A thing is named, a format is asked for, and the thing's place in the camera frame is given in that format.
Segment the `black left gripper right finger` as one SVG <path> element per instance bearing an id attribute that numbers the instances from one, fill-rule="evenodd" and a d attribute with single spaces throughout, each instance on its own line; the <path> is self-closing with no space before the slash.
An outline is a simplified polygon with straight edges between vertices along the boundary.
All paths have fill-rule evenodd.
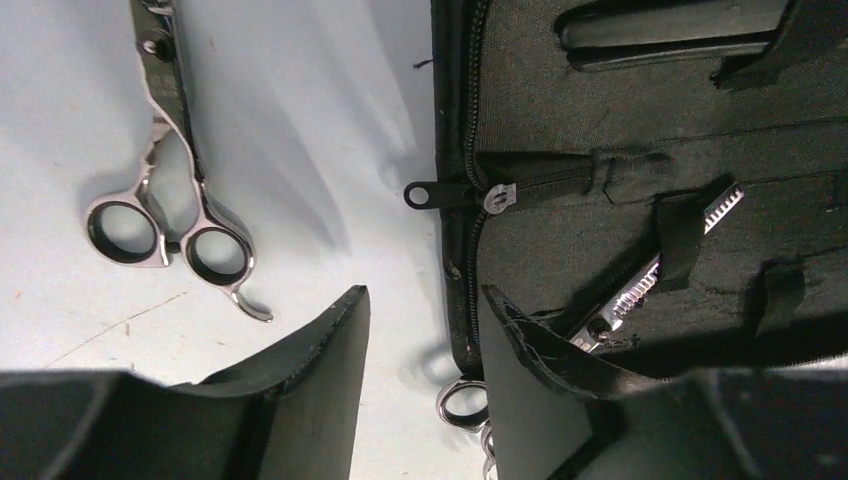
<path id="1" fill-rule="evenodd" d="M 697 369 L 655 380 L 588 354 L 482 289 L 503 479 L 843 479 L 847 375 Z"/>

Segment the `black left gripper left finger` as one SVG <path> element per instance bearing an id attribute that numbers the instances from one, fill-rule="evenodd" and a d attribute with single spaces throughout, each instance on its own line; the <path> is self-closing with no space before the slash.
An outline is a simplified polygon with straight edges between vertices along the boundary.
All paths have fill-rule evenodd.
<path id="1" fill-rule="evenodd" d="M 5 372 L 5 479 L 346 479 L 368 289 L 197 384 L 129 371 Z"/>

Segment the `silver thinning shears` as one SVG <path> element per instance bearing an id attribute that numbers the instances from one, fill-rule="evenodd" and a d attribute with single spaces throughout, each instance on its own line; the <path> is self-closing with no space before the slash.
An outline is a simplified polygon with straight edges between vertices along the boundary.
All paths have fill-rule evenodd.
<path id="1" fill-rule="evenodd" d="M 737 182 L 732 182 L 722 189 L 701 212 L 702 233 L 708 234 L 744 197 L 745 192 Z M 598 346 L 608 342 L 611 334 L 623 324 L 624 317 L 639 306 L 655 287 L 660 266 L 659 254 L 645 261 L 641 268 L 621 282 L 613 293 L 593 305 L 575 326 L 566 331 L 568 342 L 586 353 L 591 353 Z M 467 415 L 458 415 L 448 409 L 449 400 L 466 389 L 485 391 L 486 384 L 480 376 L 459 376 L 438 394 L 437 414 L 443 423 L 480 436 L 480 445 L 485 455 L 482 477 L 495 479 L 496 459 L 488 408 L 483 407 Z"/>

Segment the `black zippered tool case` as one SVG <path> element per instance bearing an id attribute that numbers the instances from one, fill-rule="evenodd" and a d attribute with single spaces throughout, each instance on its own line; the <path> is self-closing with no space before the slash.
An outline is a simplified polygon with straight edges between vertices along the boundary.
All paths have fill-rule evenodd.
<path id="1" fill-rule="evenodd" d="M 655 254 L 593 354 L 647 375 L 847 352 L 847 5 L 786 1 L 760 54 L 577 71 L 554 31 L 598 1 L 435 1 L 433 182 L 462 374 L 484 285 L 566 331 Z M 701 212 L 745 197 L 708 234 Z"/>

